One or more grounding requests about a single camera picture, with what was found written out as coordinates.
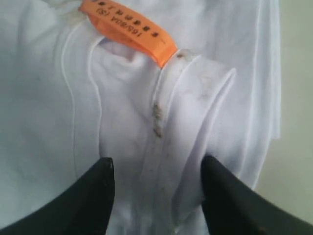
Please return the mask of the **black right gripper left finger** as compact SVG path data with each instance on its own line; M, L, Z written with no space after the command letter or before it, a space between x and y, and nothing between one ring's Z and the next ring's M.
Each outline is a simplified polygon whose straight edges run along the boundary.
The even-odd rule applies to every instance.
M57 198L1 229L2 235L104 235L115 195L111 158L100 158Z

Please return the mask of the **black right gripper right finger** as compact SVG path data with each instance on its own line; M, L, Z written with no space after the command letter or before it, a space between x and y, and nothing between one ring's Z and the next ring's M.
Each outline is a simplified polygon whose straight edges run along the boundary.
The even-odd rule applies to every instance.
M216 158L201 162L202 210L211 235L311 235L313 226L262 198Z

